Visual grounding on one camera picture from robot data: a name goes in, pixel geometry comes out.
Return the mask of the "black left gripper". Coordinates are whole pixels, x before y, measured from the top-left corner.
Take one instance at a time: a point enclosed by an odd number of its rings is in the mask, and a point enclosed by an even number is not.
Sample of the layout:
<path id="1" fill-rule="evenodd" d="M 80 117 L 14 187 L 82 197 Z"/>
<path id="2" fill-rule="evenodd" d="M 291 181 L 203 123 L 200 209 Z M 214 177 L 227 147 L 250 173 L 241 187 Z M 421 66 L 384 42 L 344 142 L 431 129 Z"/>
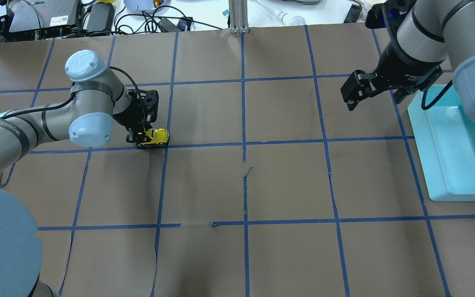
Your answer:
<path id="1" fill-rule="evenodd" d="M 116 122 L 127 130 L 148 130 L 151 123 L 156 122 L 160 96 L 157 90 L 127 90 L 125 96 L 117 102 L 127 103 L 127 107 L 116 113 Z M 168 143 L 168 139 L 145 139 L 143 134 L 129 131 L 126 142 L 137 144 L 137 147 L 162 146 Z"/>

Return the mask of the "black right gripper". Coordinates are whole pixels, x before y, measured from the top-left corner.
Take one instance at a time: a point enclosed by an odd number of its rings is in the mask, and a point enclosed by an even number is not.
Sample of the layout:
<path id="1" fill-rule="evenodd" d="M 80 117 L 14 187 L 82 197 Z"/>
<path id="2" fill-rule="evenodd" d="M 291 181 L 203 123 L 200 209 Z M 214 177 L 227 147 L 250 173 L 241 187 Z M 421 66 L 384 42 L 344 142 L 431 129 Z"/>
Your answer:
<path id="1" fill-rule="evenodd" d="M 377 96 L 378 90 L 391 86 L 413 87 L 424 82 L 443 61 L 425 62 L 409 56 L 396 42 L 390 41 L 385 47 L 376 67 L 376 73 L 355 70 L 341 86 L 341 96 L 349 111 L 367 98 Z M 395 104 L 400 104 L 407 96 L 413 94 L 411 89 L 398 89 L 394 92 Z"/>

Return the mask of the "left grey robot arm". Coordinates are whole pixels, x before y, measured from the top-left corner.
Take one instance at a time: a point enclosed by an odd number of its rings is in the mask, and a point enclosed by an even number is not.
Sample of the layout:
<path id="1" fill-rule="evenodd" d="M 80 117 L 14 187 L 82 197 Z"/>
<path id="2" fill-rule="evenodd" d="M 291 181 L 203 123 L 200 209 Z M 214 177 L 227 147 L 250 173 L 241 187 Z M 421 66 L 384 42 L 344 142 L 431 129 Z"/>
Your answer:
<path id="1" fill-rule="evenodd" d="M 85 148 L 103 147 L 113 136 L 113 124 L 124 126 L 127 143 L 163 145 L 166 129 L 153 128 L 159 94 L 127 90 L 110 66 L 91 49 L 75 52 L 64 66 L 72 81 L 63 103 L 0 113 L 0 172 L 41 144 L 69 139 Z M 0 297 L 56 297 L 40 280 L 42 241 L 38 224 L 17 198 L 0 188 Z"/>

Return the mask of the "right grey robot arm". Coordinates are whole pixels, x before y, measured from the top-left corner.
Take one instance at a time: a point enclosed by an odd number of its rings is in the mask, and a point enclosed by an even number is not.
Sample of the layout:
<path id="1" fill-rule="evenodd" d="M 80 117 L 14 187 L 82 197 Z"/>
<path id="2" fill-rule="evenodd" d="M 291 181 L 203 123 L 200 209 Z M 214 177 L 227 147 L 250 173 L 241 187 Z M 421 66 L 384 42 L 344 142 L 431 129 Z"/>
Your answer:
<path id="1" fill-rule="evenodd" d="M 366 26 L 386 28 L 390 41 L 372 72 L 355 70 L 341 87 L 350 111 L 389 90 L 397 104 L 428 90 L 449 60 L 452 86 L 475 122 L 475 0 L 388 0 L 372 7 Z"/>

